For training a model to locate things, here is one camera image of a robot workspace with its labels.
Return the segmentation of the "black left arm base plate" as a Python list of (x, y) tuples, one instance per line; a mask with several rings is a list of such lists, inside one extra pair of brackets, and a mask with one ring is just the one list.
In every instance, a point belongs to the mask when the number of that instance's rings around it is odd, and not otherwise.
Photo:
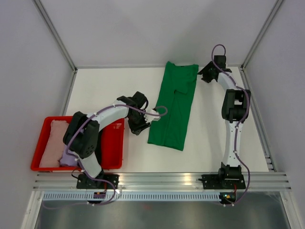
[(87, 177), (85, 174), (80, 174), (78, 176), (76, 188), (77, 189), (113, 189), (112, 185), (115, 188), (118, 187), (119, 184), (119, 175), (117, 174), (101, 174), (97, 176), (95, 179), (99, 181), (92, 180)]

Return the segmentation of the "green t shirt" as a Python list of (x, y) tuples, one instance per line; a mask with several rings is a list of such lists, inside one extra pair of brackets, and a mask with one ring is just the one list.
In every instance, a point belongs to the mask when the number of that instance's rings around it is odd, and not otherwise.
[(167, 62), (156, 106), (168, 113), (153, 121), (148, 143), (182, 151), (196, 88), (199, 65), (177, 66)]

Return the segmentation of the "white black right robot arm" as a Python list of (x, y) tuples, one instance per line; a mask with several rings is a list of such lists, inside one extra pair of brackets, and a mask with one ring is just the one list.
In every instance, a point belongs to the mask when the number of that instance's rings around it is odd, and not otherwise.
[(225, 91), (221, 110), (226, 127), (224, 157), (217, 175), (202, 176), (203, 187), (204, 189), (245, 189), (239, 154), (243, 125), (249, 114), (251, 92), (241, 88), (234, 79), (232, 71), (226, 68), (225, 55), (212, 57), (212, 61), (198, 74), (206, 83), (216, 80)]

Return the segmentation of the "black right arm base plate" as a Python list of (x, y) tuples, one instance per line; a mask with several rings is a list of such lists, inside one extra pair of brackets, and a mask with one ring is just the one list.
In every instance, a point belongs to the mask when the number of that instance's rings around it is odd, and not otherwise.
[(198, 179), (201, 181), (203, 188), (210, 189), (245, 189), (246, 184), (244, 181), (244, 176), (239, 177), (226, 177), (219, 176), (217, 174), (202, 175)]

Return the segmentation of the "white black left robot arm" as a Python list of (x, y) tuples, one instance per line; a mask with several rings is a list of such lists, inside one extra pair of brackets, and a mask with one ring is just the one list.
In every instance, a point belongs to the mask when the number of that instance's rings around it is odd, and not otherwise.
[(105, 127), (126, 118), (129, 129), (139, 135), (151, 126), (145, 115), (148, 107), (147, 97), (136, 92), (132, 97), (121, 96), (96, 113), (76, 112), (64, 134), (65, 153), (74, 157), (83, 170), (84, 176), (78, 177), (77, 187), (99, 189), (104, 184), (104, 171), (96, 151), (101, 148), (101, 136)]

